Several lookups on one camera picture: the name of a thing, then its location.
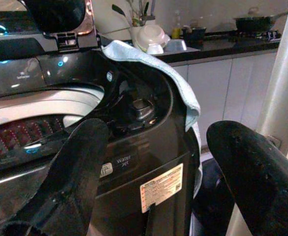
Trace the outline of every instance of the washing machine lid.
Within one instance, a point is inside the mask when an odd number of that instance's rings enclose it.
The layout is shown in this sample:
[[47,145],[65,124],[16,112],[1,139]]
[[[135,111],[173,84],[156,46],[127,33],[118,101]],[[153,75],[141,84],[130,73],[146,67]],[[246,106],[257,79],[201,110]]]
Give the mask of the washing machine lid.
[[0,0],[0,61],[96,47],[91,0]]

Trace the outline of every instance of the warning label sticker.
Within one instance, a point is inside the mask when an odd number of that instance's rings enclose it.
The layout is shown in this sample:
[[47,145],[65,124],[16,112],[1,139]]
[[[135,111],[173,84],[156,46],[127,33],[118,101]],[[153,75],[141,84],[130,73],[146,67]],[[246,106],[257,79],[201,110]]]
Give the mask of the warning label sticker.
[[140,186],[142,213],[152,204],[160,204],[182,189],[183,163]]

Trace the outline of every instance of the kitchen counter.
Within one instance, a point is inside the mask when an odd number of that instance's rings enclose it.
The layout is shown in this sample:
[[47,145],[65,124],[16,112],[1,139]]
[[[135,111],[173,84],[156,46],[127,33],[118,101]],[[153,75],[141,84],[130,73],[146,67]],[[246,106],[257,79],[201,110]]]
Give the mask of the kitchen counter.
[[249,39],[232,42],[228,39],[216,39],[204,40],[201,44],[188,44],[188,46],[200,51],[160,55],[157,58],[172,66],[231,59],[239,56],[275,52],[279,47],[279,41],[267,42],[259,39]]

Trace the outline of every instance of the frying pan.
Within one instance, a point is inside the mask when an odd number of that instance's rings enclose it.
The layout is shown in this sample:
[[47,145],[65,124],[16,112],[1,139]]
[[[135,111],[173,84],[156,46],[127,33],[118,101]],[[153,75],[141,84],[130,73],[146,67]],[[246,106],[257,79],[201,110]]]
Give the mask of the frying pan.
[[288,12],[283,12],[277,15],[263,16],[257,12],[258,7],[251,7],[248,15],[234,18],[237,29],[243,32],[269,31],[278,18],[288,15]]

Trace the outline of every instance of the kitchen wall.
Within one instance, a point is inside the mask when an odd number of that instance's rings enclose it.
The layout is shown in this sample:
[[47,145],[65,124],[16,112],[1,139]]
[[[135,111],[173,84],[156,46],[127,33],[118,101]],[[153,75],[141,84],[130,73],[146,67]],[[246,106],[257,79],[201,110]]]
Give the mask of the kitchen wall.
[[[126,14],[129,7],[125,0],[93,0],[97,28],[102,32],[119,30],[128,26],[121,15],[111,10],[112,4],[120,6]],[[155,15],[157,24],[171,34],[174,12],[181,12],[181,24],[196,19],[207,32],[236,29],[234,17],[245,15],[250,7],[257,6],[265,15],[288,11],[288,0],[157,0]],[[283,32],[287,17],[280,18],[273,29]],[[130,39],[128,30],[113,33],[118,39]]]

